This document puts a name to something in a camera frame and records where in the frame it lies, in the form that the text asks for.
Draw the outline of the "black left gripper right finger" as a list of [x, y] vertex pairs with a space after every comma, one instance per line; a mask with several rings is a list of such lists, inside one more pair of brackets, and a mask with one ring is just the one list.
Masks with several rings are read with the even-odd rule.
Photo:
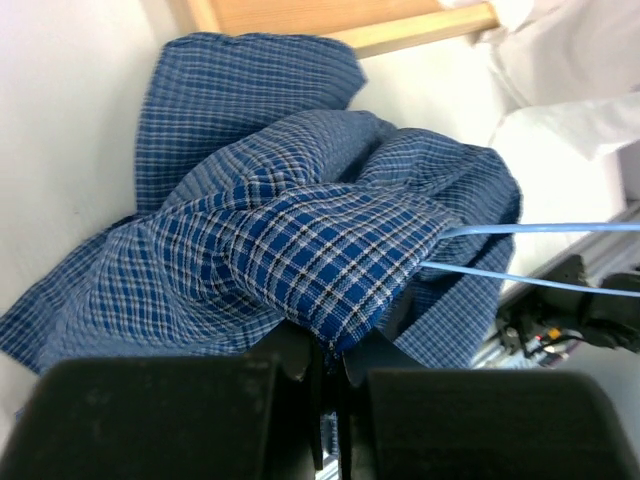
[[342, 360], [344, 479], [635, 479], [604, 391], [579, 373], [431, 370], [393, 342], [411, 292]]

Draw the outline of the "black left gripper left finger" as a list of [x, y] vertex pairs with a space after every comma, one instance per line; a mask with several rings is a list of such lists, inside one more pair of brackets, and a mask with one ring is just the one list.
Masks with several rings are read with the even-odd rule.
[[37, 383], [5, 479], [310, 479], [322, 354], [291, 324], [236, 356], [69, 360]]

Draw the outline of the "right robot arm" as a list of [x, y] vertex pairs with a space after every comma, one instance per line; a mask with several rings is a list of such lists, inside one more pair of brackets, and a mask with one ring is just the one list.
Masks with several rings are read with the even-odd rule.
[[528, 285], [503, 303], [495, 326], [501, 345], [528, 359], [572, 340], [637, 353], [639, 300]]

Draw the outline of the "light blue wire hanger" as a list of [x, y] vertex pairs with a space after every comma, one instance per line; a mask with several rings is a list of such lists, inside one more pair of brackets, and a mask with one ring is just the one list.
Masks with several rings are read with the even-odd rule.
[[[441, 235], [442, 239], [451, 239], [461, 236], [471, 235], [502, 235], [502, 234], [528, 234], [528, 233], [638, 233], [638, 223], [561, 223], [561, 224], [500, 224], [500, 225], [476, 225], [464, 226], [449, 230]], [[481, 270], [478, 268], [455, 266], [445, 263], [423, 261], [419, 264], [421, 268], [434, 269], [450, 273], [460, 273], [465, 275], [475, 275], [496, 280], [507, 280], [519, 282], [537, 287], [558, 289], [577, 293], [600, 294], [621, 296], [626, 298], [639, 298], [639, 293], [630, 290], [617, 290], [603, 287], [581, 286], [562, 283], [551, 280], [537, 279], [533, 277], [518, 276], [508, 273]]]

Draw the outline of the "blue checked shirt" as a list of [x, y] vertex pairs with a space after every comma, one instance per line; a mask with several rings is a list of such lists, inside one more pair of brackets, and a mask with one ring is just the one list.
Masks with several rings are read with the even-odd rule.
[[2, 317], [1, 348], [36, 373], [71, 358], [229, 355], [280, 322], [333, 356], [380, 329], [429, 368], [465, 368], [501, 284], [521, 192], [492, 149], [349, 109], [344, 44], [193, 34], [166, 44], [141, 111], [136, 214], [86, 241]]

